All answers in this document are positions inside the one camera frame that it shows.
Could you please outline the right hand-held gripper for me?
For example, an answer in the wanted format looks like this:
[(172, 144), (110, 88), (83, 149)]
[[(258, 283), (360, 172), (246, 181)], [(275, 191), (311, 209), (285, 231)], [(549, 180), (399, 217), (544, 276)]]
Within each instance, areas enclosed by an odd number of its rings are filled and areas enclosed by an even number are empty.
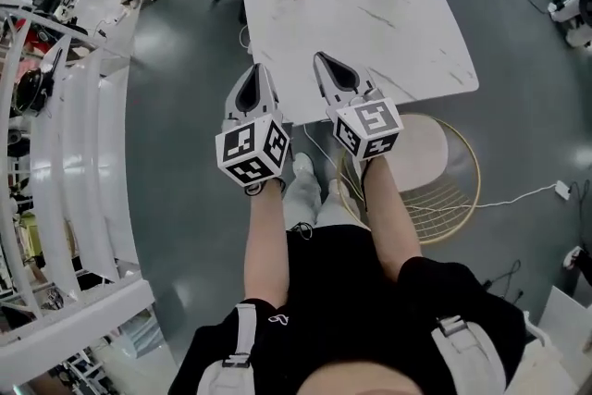
[[(325, 52), (314, 54), (313, 65), (321, 95), (332, 102), (327, 116), (334, 138), (360, 162), (391, 151), (404, 126), (392, 99), (374, 88), (367, 71)], [(357, 95), (345, 102), (344, 93)]]

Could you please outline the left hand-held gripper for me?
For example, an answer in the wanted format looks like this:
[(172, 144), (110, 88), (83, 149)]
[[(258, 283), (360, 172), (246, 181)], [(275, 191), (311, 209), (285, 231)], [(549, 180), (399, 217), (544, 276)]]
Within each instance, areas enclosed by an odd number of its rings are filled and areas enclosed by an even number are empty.
[(263, 64), (248, 68), (225, 102), (222, 132), (216, 135), (218, 168), (243, 189), (282, 174), (290, 145), (282, 127), (271, 73)]

